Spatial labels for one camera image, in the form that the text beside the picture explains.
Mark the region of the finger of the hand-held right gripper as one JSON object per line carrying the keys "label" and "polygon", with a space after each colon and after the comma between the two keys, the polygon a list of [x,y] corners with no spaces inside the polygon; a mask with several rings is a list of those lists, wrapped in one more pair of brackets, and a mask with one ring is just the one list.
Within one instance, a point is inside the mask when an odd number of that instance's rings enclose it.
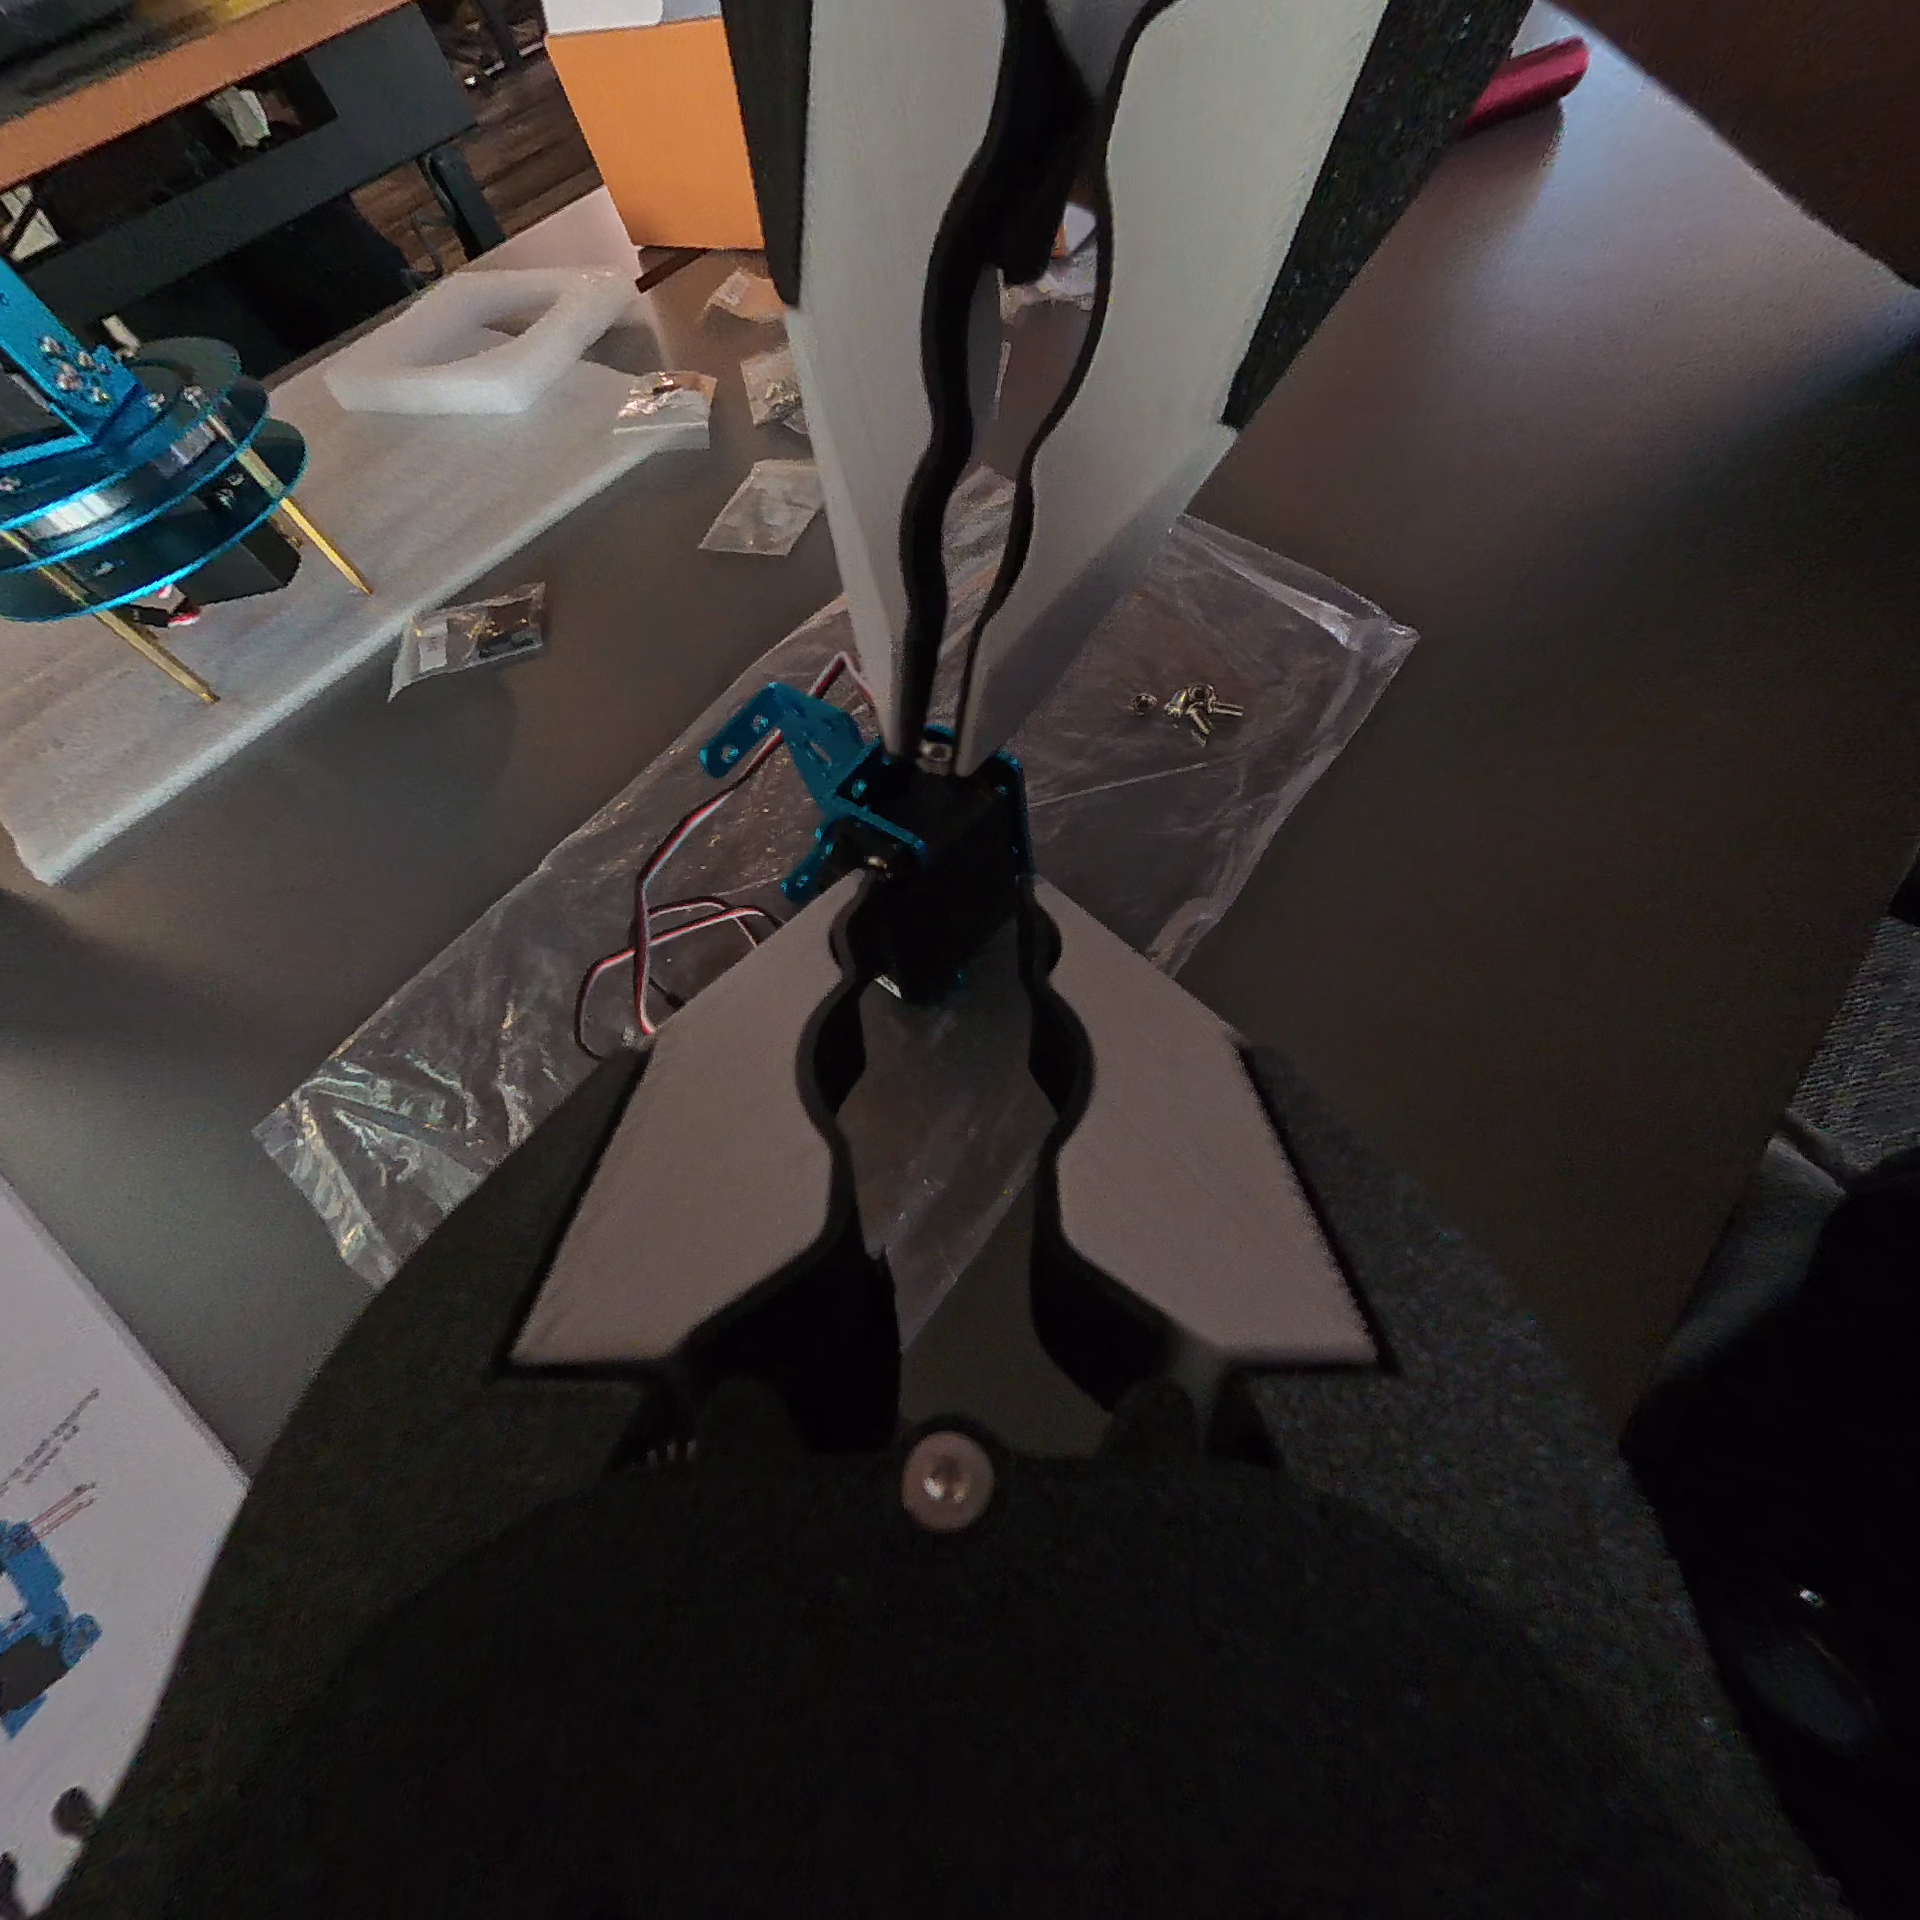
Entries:
{"label": "finger of the hand-held right gripper", "polygon": [[1385,5],[1143,11],[1114,68],[1103,295],[1017,480],[1025,556],[986,609],[960,760],[993,757],[1152,562],[1238,432],[1233,383]]}
{"label": "finger of the hand-held right gripper", "polygon": [[891,751],[921,743],[924,644],[908,495],[935,449],[927,295],[954,194],[990,129],[1002,5],[808,9],[801,282],[786,333],[860,675]]}

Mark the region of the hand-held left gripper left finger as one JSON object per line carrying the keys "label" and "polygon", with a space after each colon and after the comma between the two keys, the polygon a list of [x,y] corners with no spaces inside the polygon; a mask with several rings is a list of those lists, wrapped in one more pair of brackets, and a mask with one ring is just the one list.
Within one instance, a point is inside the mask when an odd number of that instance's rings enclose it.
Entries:
{"label": "hand-held left gripper left finger", "polygon": [[731,1381],[802,1444],[896,1436],[896,1284],[867,1247],[842,1111],[880,884],[843,877],[656,1037],[510,1348],[536,1377],[656,1383],[690,1431]]}

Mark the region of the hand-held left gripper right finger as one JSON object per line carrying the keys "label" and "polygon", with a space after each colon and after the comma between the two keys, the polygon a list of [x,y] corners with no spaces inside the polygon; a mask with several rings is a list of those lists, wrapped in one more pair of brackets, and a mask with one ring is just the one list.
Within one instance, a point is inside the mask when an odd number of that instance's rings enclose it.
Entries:
{"label": "hand-held left gripper right finger", "polygon": [[1254,1386],[1382,1340],[1242,1035],[1048,881],[1025,891],[1027,1067],[1052,1124],[1030,1311],[1112,1415],[1262,1460]]}

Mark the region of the grey desk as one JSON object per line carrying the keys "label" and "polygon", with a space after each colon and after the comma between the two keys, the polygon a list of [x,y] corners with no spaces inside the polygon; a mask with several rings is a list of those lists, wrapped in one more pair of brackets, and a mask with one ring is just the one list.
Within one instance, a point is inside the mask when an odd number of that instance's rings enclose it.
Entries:
{"label": "grey desk", "polygon": [[[1430,180],[1194,508],[1419,641],[1184,984],[1622,1424],[1915,842],[1915,287],[1606,37]],[[380,668],[74,888],[4,850],[4,1178],[246,1468],[368,1290],[257,1120],[836,593],[756,445],[536,547],[543,659]]]}

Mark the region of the clear plastic bag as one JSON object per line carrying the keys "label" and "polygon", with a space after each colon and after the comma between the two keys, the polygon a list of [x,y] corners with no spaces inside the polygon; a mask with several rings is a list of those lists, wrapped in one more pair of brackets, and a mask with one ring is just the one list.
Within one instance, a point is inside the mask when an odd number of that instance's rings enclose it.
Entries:
{"label": "clear plastic bag", "polygon": [[[622,957],[633,881],[715,788],[711,732],[762,684],[812,684],[850,649],[843,599],[798,624],[540,869],[366,1019],[257,1139],[371,1284],[399,1274],[593,1069],[638,1041]],[[1184,516],[1014,740],[1040,876],[1178,971],[1343,755],[1417,633],[1343,584]],[[1209,743],[1135,719],[1212,682],[1246,706]],[[863,1001],[870,1075],[843,1108],[870,1243],[918,1331],[1033,1178],[1052,1123],[1002,971],[932,1007]]]}

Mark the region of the orange cardboard box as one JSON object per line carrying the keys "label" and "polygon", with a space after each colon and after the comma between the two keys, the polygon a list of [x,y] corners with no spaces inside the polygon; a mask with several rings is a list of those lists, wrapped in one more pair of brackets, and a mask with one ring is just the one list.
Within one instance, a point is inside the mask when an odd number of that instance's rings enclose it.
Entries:
{"label": "orange cardboard box", "polygon": [[545,51],[638,250],[762,250],[719,2],[543,2]]}

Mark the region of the small bag of black parts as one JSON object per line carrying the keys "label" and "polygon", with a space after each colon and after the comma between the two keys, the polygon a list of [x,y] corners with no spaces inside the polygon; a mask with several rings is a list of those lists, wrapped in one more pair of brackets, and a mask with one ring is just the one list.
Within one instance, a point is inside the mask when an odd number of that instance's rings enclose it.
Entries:
{"label": "small bag of black parts", "polygon": [[547,647],[545,616],[545,584],[412,616],[400,631],[390,699],[423,682],[540,656]]}

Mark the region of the white foam sheet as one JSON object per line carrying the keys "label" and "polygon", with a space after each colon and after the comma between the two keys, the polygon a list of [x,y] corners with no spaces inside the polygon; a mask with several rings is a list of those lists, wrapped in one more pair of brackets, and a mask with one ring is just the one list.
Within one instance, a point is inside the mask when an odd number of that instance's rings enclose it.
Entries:
{"label": "white foam sheet", "polygon": [[391,659],[412,616],[635,467],[710,445],[703,419],[619,431],[638,377],[587,360],[515,417],[347,413],[328,370],[282,383],[274,412],[310,449],[299,503],[374,595],[304,560],[291,587],[210,609],[177,649],[218,705],[97,624],[4,624],[3,826],[28,876],[59,884],[355,671]]}

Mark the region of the open instruction manual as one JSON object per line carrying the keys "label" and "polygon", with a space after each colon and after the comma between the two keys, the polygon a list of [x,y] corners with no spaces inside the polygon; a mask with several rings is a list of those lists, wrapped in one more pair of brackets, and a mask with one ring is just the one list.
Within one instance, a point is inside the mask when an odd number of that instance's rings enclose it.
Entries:
{"label": "open instruction manual", "polygon": [[128,1773],[248,1489],[4,1187],[4,1915],[48,1906]]}

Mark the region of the person's black clothed torso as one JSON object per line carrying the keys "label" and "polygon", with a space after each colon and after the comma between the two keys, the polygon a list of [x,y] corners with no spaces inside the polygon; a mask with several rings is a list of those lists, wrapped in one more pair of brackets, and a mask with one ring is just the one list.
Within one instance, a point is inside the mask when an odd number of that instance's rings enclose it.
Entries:
{"label": "person's black clothed torso", "polygon": [[1919,1155],[1766,1148],[1623,1451],[1790,1823],[1919,1915]]}

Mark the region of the wooden table with dark panel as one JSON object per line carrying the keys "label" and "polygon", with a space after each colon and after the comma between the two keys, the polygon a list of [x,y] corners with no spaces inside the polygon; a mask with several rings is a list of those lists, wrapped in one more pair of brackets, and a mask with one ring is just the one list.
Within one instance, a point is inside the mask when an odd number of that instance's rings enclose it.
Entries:
{"label": "wooden table with dark panel", "polygon": [[423,283],[362,194],[460,259],[505,229],[449,5],[4,5],[4,263],[83,338],[210,336],[273,376]]}

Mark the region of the white foam frame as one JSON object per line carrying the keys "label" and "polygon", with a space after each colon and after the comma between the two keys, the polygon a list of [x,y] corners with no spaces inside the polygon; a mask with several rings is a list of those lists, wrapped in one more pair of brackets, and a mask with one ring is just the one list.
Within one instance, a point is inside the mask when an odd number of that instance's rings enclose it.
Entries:
{"label": "white foam frame", "polygon": [[618,271],[457,272],[320,376],[351,413],[520,417],[635,301],[635,279]]}

